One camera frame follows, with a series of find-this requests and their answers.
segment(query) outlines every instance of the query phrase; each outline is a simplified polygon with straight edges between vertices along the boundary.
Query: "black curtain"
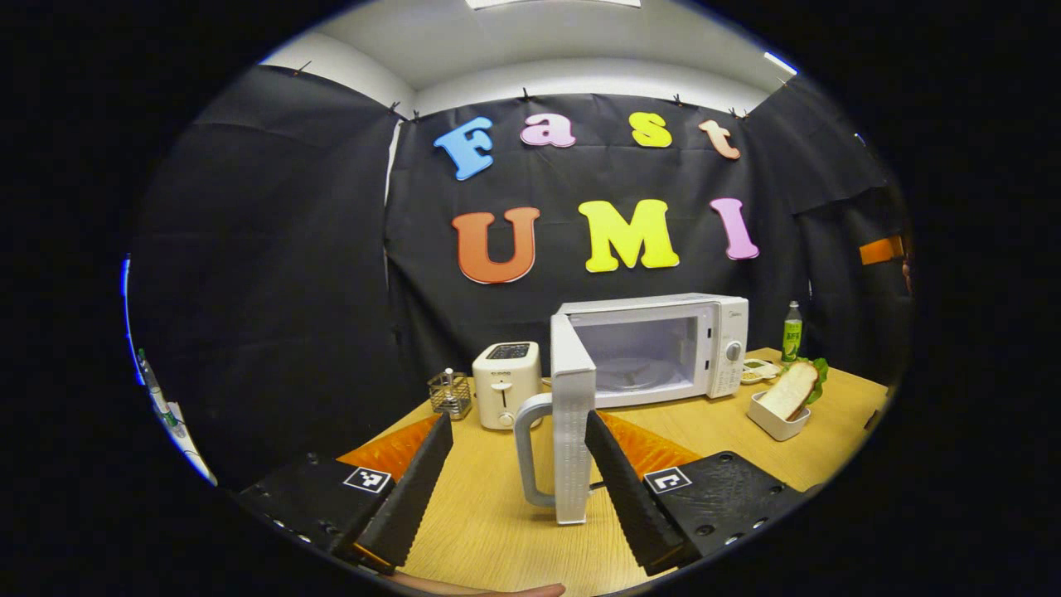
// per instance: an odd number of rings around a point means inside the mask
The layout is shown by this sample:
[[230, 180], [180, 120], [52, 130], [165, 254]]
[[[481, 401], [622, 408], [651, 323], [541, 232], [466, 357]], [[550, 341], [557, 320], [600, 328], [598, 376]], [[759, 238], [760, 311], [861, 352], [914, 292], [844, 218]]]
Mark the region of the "black curtain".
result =
[[898, 182], [858, 127], [813, 82], [794, 76], [746, 122], [754, 185], [796, 221], [811, 287], [800, 353], [890, 384], [907, 355], [912, 302], [901, 261], [863, 265], [859, 246], [908, 234]]
[[259, 66], [157, 172], [131, 252], [132, 337], [223, 487], [351, 450], [423, 400], [386, 315], [397, 121], [342, 85]]
[[[656, 112], [673, 136], [671, 146], [646, 147], [631, 136], [628, 117]], [[568, 147], [526, 145], [525, 119], [553, 112], [572, 121], [577, 141]], [[465, 180], [436, 138], [486, 117], [492, 127], [493, 163]], [[743, 155], [723, 157], [697, 126], [715, 120], [730, 131]], [[446, 367], [469, 371], [489, 345], [533, 340], [542, 346], [550, 371], [549, 318], [563, 302], [708, 292], [745, 296], [751, 310], [749, 347], [780, 345], [788, 301], [806, 289], [801, 235], [783, 198], [754, 183], [768, 175], [749, 142], [746, 121], [728, 112], [658, 99], [566, 94], [511, 99], [445, 110], [401, 125], [386, 208], [392, 301], [401, 315], [403, 349], [424, 380]], [[710, 201], [734, 197], [760, 256], [732, 260], [723, 221]], [[667, 230], [680, 264], [632, 268], [620, 264], [590, 273], [590, 231], [578, 205], [608, 200], [627, 221], [639, 200], [668, 206]], [[495, 216], [489, 256], [512, 254], [505, 210], [535, 207], [536, 258], [522, 278], [482, 284], [457, 263], [456, 215], [486, 211]]]

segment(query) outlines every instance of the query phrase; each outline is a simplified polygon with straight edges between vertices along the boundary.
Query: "blue letter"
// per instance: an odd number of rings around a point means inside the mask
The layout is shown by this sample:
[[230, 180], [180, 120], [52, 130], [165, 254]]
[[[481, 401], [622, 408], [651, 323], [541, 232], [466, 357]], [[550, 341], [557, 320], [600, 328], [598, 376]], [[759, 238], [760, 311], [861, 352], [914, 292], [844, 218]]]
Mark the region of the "blue letter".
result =
[[479, 128], [489, 128], [490, 126], [493, 126], [493, 122], [490, 122], [489, 118], [480, 116], [435, 139], [435, 146], [445, 148], [453, 162], [457, 164], [458, 180], [468, 179], [493, 163], [492, 157], [475, 151], [475, 147], [482, 147], [486, 151], [493, 147], [493, 141], [490, 140], [489, 135], [479, 130]]

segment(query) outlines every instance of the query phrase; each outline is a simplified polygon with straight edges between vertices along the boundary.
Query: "white wall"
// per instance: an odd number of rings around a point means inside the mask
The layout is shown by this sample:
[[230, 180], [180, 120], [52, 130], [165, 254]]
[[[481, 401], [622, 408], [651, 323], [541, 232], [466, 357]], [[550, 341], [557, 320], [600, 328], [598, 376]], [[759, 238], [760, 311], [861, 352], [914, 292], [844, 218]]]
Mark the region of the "white wall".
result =
[[416, 92], [407, 83], [380, 63], [354, 50], [348, 43], [323, 33], [308, 33], [293, 39], [260, 64], [299, 69], [312, 60], [302, 72], [330, 78], [412, 118]]
[[532, 95], [556, 93], [614, 93], [681, 101], [721, 111], [751, 111], [768, 91], [698, 70], [620, 58], [569, 58], [522, 63], [483, 70], [413, 89], [383, 65], [353, 47], [323, 33], [308, 33], [281, 47], [263, 65], [301, 68], [355, 89], [384, 105], [396, 101], [396, 111], [427, 116], [462, 105], [518, 98], [523, 87]]
[[484, 70], [421, 89], [416, 109], [421, 116], [456, 106], [555, 93], [613, 93], [673, 100], [737, 113], [751, 111], [769, 92], [750, 85], [664, 64], [619, 58], [570, 58], [523, 63]]

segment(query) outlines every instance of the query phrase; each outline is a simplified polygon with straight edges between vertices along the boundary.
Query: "screw hole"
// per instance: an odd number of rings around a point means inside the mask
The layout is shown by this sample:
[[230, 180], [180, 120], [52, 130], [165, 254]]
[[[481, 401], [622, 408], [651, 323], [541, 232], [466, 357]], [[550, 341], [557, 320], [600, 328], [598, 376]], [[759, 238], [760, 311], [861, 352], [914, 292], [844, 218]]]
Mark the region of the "screw hole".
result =
[[320, 530], [328, 534], [336, 535], [340, 533], [340, 530], [335, 528], [335, 525], [329, 523], [328, 521], [317, 521], [317, 525], [320, 526]]

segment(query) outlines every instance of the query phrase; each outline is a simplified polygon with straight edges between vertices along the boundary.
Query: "pink letter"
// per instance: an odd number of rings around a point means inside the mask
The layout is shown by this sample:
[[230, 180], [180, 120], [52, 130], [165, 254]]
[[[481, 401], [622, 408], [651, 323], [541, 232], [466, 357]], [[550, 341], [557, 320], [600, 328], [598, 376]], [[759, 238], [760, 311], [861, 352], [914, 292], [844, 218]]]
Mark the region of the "pink letter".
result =
[[520, 133], [520, 138], [528, 145], [570, 147], [575, 144], [575, 138], [571, 136], [571, 121], [559, 113], [536, 113], [528, 116], [524, 122], [534, 125]]
[[737, 198], [716, 198], [711, 201], [711, 208], [721, 215], [726, 238], [730, 242], [726, 248], [726, 256], [733, 260], [759, 257], [759, 247], [748, 238], [748, 228], [745, 227], [744, 218], [741, 216], [743, 205]]

